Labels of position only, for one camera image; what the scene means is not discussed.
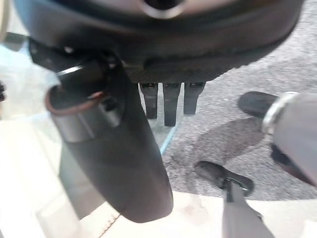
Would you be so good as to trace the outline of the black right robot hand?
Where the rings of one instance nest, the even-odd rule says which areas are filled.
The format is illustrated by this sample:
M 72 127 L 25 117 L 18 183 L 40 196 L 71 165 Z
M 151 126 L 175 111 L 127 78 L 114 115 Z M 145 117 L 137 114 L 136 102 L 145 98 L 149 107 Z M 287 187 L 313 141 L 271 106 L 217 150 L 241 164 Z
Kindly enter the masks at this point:
M 164 87 L 165 122 L 193 114 L 205 83 L 279 47 L 302 0 L 17 0 L 33 63 L 59 84 L 45 106 L 65 147 L 122 216 L 168 216 L 173 194 L 148 123 Z

